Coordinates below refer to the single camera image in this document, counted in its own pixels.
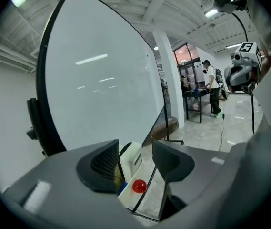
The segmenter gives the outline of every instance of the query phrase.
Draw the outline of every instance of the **table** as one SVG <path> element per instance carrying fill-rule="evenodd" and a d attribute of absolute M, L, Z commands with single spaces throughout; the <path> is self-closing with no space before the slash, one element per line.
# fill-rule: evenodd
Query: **table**
<path fill-rule="evenodd" d="M 186 118 L 188 119 L 188 110 L 199 112 L 200 113 L 200 123 L 202 123 L 202 107 L 205 107 L 209 102 L 202 102 L 201 98 L 207 94 L 209 94 L 209 89 L 199 89 L 198 91 L 186 91 L 183 93 L 183 97 L 185 98 L 186 103 Z M 187 98 L 188 97 L 194 97 L 199 99 L 199 109 L 193 108 L 193 105 L 191 108 L 188 108 Z"/>

